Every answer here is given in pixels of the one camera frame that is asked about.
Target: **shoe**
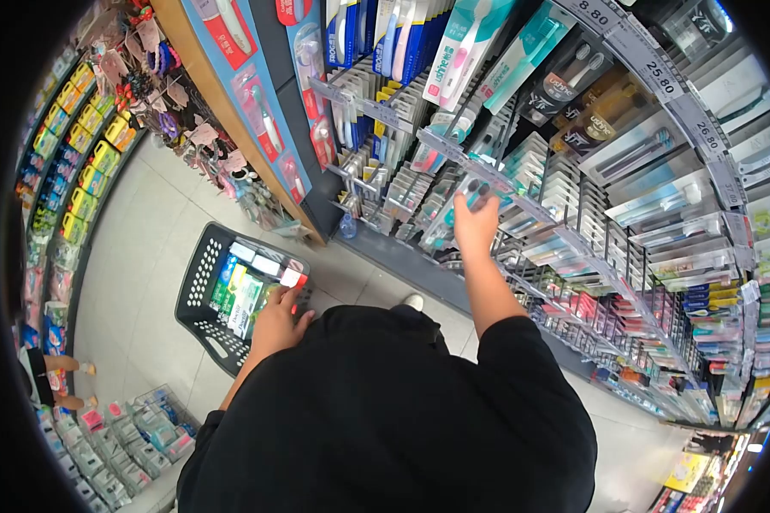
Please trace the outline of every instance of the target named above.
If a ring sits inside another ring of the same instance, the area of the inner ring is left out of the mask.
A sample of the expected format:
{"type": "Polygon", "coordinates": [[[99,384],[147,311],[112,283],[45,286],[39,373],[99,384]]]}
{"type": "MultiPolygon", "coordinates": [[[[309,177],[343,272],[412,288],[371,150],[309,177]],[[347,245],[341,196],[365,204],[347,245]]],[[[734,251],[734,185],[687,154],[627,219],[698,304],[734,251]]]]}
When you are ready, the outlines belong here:
{"type": "Polygon", "coordinates": [[[421,312],[422,306],[425,304],[425,299],[419,294],[411,294],[402,300],[400,304],[407,304],[417,312],[421,312]]]}

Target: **store aisle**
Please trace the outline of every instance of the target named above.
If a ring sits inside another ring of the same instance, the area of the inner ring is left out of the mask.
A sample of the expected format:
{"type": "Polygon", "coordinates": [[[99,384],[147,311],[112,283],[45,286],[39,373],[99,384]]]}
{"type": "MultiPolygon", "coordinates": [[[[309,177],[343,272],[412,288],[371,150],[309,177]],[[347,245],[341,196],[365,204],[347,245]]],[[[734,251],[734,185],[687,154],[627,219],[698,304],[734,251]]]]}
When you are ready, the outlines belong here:
{"type": "MultiPolygon", "coordinates": [[[[94,238],[74,341],[74,356],[98,367],[96,377],[75,375],[77,393],[95,393],[101,405],[167,383],[204,421],[225,396],[231,379],[174,319],[188,258],[211,220],[308,261],[316,286],[312,308],[318,314],[336,304],[390,307],[411,293],[407,284],[338,244],[312,249],[261,231],[236,203],[149,139],[122,172],[94,238]]],[[[479,341],[469,318],[428,298],[425,312],[441,323],[452,354],[475,361],[479,341]]],[[[590,413],[598,439],[590,511],[644,510],[689,432],[660,425],[584,380],[566,377],[590,413]]]]}

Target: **wire basket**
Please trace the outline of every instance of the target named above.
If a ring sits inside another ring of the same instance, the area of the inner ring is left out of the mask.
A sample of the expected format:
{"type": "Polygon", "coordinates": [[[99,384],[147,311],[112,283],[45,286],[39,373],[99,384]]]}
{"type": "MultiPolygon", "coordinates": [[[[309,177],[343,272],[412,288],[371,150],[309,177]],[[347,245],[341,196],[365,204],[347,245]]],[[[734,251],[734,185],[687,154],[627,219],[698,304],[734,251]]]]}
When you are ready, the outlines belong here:
{"type": "Polygon", "coordinates": [[[311,289],[308,286],[311,269],[306,261],[272,245],[229,230],[219,223],[212,221],[205,225],[188,268],[185,269],[174,317],[197,338],[216,364],[232,377],[236,377],[242,364],[246,362],[251,341],[250,338],[242,340],[228,329],[209,303],[222,265],[228,258],[228,250],[236,241],[255,252],[257,256],[263,257],[255,257],[253,262],[245,262],[253,274],[276,282],[282,281],[284,285],[288,285],[287,281],[291,276],[299,275],[296,278],[296,286],[301,286],[302,292],[297,298],[296,318],[308,310],[311,297],[311,289]],[[278,267],[277,272],[273,272],[275,266],[278,267]]]}

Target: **leg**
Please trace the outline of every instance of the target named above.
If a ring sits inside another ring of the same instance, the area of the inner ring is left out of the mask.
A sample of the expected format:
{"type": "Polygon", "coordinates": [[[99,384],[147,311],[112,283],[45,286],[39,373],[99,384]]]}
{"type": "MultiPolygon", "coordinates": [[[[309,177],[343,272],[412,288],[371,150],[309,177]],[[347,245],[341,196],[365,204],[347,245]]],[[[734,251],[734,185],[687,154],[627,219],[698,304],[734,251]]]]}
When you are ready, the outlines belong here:
{"type": "Polygon", "coordinates": [[[67,371],[82,370],[84,373],[94,375],[96,373],[94,364],[81,364],[71,356],[49,356],[44,354],[42,358],[46,361],[46,371],[63,369],[67,371]]]}

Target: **hair tie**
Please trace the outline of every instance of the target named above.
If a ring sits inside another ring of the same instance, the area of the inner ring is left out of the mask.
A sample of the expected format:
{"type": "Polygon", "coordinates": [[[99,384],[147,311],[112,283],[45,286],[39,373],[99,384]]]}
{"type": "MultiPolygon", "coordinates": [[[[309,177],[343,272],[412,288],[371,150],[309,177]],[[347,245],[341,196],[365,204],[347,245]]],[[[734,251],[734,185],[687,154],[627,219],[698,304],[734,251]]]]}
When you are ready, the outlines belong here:
{"type": "Polygon", "coordinates": [[[182,66],[182,61],[180,60],[180,55],[177,54],[176,50],[174,50],[173,47],[168,47],[168,51],[171,52],[172,57],[174,57],[174,66],[172,66],[172,69],[175,70],[176,68],[182,66]]]}

